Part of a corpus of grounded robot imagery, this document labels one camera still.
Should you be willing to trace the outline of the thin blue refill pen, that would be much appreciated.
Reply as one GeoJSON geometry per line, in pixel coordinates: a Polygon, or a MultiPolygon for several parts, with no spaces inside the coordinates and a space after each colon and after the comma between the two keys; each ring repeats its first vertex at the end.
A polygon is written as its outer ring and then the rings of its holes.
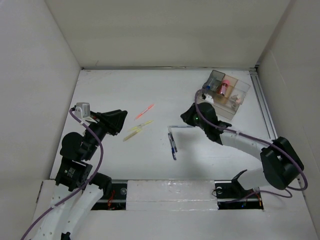
{"type": "Polygon", "coordinates": [[[184,128],[194,128],[194,126],[190,125],[169,125],[169,129],[184,129],[184,128]]]}

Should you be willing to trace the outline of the white correction fluid bottle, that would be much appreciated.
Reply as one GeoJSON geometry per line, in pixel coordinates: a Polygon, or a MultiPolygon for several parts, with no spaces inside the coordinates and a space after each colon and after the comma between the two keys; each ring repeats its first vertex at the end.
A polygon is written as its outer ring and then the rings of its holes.
{"type": "Polygon", "coordinates": [[[216,81],[216,77],[209,77],[208,80],[203,84],[203,88],[206,90],[210,90],[216,81]]]}

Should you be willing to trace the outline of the black blue gel pen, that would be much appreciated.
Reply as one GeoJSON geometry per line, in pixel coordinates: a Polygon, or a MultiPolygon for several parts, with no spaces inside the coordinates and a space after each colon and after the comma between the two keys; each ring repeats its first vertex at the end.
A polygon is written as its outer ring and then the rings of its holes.
{"type": "Polygon", "coordinates": [[[173,144],[174,151],[177,153],[178,149],[177,149],[173,134],[171,132],[169,134],[170,134],[170,138],[171,138],[171,141],[172,141],[172,144],[173,144]]]}

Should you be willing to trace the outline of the blue ballpoint pen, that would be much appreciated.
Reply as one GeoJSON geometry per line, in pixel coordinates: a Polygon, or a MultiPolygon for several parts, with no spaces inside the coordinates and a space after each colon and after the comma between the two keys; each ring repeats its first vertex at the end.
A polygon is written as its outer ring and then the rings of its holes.
{"type": "Polygon", "coordinates": [[[173,141],[172,141],[172,138],[171,138],[171,132],[168,130],[168,140],[169,140],[169,143],[170,143],[170,148],[171,148],[171,155],[172,155],[172,158],[174,161],[177,160],[177,157],[176,157],[176,151],[175,151],[175,148],[174,148],[174,145],[173,145],[173,141]]]}

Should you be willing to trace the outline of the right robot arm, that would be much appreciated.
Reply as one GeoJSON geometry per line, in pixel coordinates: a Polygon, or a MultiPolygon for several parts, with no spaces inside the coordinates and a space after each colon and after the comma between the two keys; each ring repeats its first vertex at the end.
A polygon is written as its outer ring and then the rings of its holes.
{"type": "Polygon", "coordinates": [[[187,125],[202,129],[212,142],[237,149],[261,162],[261,168],[245,169],[233,179],[231,191],[235,196],[243,197],[249,190],[264,186],[288,190],[298,176],[304,181],[302,190],[308,187],[304,165],[286,138],[264,140],[245,134],[219,120],[214,107],[207,102],[193,103],[180,117],[187,125]]]}

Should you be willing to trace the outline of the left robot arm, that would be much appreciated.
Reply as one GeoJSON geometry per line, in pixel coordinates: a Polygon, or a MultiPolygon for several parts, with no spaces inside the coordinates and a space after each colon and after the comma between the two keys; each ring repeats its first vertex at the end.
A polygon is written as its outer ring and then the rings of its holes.
{"type": "Polygon", "coordinates": [[[71,240],[93,206],[112,193],[112,179],[98,172],[87,162],[96,150],[104,156],[102,140],[106,135],[116,136],[124,126],[128,112],[90,112],[91,123],[76,116],[79,107],[70,109],[70,115],[83,127],[84,134],[70,132],[61,142],[60,167],[54,179],[55,188],[50,207],[36,220],[40,226],[35,240],[71,240]]]}

